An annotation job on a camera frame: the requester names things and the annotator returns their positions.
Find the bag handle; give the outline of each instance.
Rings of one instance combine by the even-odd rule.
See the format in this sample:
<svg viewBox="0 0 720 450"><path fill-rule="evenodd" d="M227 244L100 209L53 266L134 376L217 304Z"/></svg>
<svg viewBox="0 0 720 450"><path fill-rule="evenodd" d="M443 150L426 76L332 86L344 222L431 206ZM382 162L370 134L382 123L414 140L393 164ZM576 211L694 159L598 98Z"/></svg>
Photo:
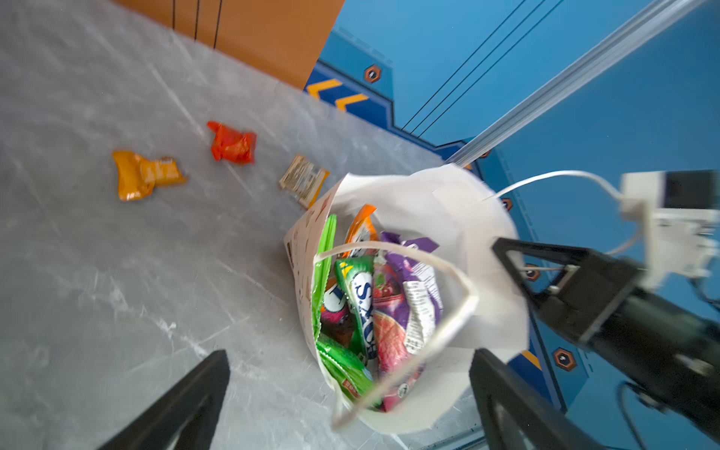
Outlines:
<svg viewBox="0 0 720 450"><path fill-rule="evenodd" d="M445 318L440 322L440 325L435 329L435 333L430 338L430 341L425 344L422 350L420 350L416 355L411 356L402 366L400 366L399 369L390 372L383 380L380 381L380 383L376 383L370 392L351 405L349 411L343 413L343 402L336 401L332 419L332 429L334 431L337 431L350 423L357 417L360 411L367 409L373 402L382 398L386 392L388 392L396 384L403 381L407 375L415 373L420 365L435 356L440 350L447 347L450 341L452 341L468 319L470 319L473 315L475 309L477 308L477 304L480 301L480 292L478 291L477 286L475 286L472 280L454 264L449 263L448 261L445 261L444 259L431 253L417 250L415 248L401 246L395 243L368 240L364 242L344 244L342 246L337 246L332 250L319 253L315 256L313 264L316 264L325 258L330 258L338 253L345 253L350 250L361 248L387 250L415 259L421 263L428 264L429 266L438 269L440 272L445 275L449 275L452 279L456 280L465 291L465 296L462 303L460 303L460 306L451 314L445 316Z"/></svg>

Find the red candy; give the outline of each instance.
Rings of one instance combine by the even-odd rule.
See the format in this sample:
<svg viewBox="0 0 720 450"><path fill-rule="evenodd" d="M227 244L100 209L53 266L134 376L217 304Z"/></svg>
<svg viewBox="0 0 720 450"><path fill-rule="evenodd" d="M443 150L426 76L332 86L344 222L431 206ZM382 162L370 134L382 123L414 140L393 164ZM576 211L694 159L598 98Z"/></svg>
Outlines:
<svg viewBox="0 0 720 450"><path fill-rule="evenodd" d="M210 150L216 161L227 159L236 164L255 162L257 134L239 132L219 122L208 122L207 127L215 132Z"/></svg>

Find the paper bag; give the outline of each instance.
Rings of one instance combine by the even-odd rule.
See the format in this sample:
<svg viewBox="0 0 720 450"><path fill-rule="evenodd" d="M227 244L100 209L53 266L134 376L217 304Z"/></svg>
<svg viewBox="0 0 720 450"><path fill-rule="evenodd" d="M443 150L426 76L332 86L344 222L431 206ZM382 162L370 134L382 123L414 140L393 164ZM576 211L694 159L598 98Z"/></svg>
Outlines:
<svg viewBox="0 0 720 450"><path fill-rule="evenodd" d="M430 264L456 281L445 288L444 317L431 341L399 370L411 373L425 364L422 375L407 397L388 413L364 409L372 401L369 397L382 396L384 386L376 383L372 392L353 404L319 362L337 397L334 427L357 416L380 433L412 433L428 428L468 388L468 371L476 348L488 348L503 361L527 349L525 300L491 250L496 238L518 235L500 200L491 198L493 194L471 173L450 165L409 176L349 174L287 233L284 242L294 274L300 324L317 361L320 358L313 340L310 309L314 261L348 250L348 246L339 246L321 257L316 255L329 214L336 214L341 222L343 217L354 217L364 204L374 205L378 230L428 236L440 245L432 254L402 246L392 251ZM377 242L350 244L358 245L393 246ZM520 256L517 258L515 263L521 266ZM392 386L386 383L392 376L388 375L382 384Z"/></svg>

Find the orange panel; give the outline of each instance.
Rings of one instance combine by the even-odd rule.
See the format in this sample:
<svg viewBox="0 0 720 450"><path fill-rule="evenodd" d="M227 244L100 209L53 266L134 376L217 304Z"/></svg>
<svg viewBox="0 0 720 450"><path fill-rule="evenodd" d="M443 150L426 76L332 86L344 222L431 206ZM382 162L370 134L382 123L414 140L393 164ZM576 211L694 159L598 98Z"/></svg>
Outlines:
<svg viewBox="0 0 720 450"><path fill-rule="evenodd" d="M175 31L195 38L195 22L200 0L175 0Z"/></svg>
<svg viewBox="0 0 720 450"><path fill-rule="evenodd" d="M166 27L173 26L173 0L116 0L116 2L144 14Z"/></svg>
<svg viewBox="0 0 720 450"><path fill-rule="evenodd" d="M220 0L200 0L200 12L197 17L197 40L210 47L215 46L215 30L217 29L217 16L219 13Z"/></svg>
<svg viewBox="0 0 720 450"><path fill-rule="evenodd" d="M343 0L224 0L216 48L303 89L342 7Z"/></svg>

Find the yellow candy wrapper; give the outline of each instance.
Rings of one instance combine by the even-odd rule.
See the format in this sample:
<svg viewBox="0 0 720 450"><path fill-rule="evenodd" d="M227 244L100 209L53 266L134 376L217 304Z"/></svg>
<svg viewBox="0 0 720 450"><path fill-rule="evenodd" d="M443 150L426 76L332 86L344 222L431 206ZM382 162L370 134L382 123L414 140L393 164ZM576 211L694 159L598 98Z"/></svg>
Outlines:
<svg viewBox="0 0 720 450"><path fill-rule="evenodd" d="M175 160L168 156L148 161L137 153L118 150L112 158L117 165L117 195L123 202L143 199L153 193L155 186L186 181Z"/></svg>

